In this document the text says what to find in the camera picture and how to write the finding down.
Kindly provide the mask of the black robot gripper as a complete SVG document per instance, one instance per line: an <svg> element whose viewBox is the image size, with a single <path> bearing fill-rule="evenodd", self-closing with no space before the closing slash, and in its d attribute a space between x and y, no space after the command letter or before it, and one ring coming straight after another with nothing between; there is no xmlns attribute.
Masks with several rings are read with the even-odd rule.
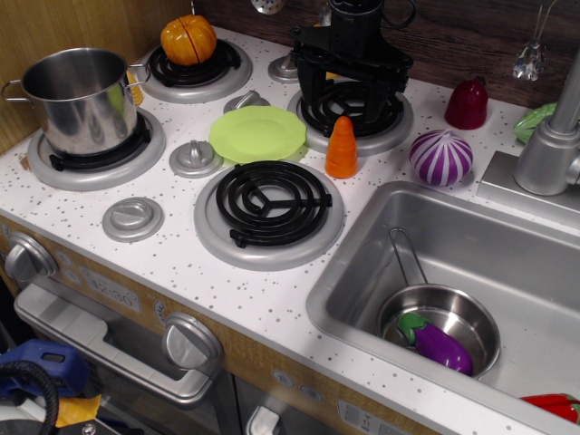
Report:
<svg viewBox="0 0 580 435"><path fill-rule="evenodd" d="M412 58L388 43L382 24L395 30L415 18L394 22L384 12L383 1L329 1L327 26L297 26L292 30L292 50L304 102L314 108L321 99L326 74L334 73L364 82L367 87L364 121L376 122L384 113L397 116L401 102L395 96L406 88Z"/></svg>

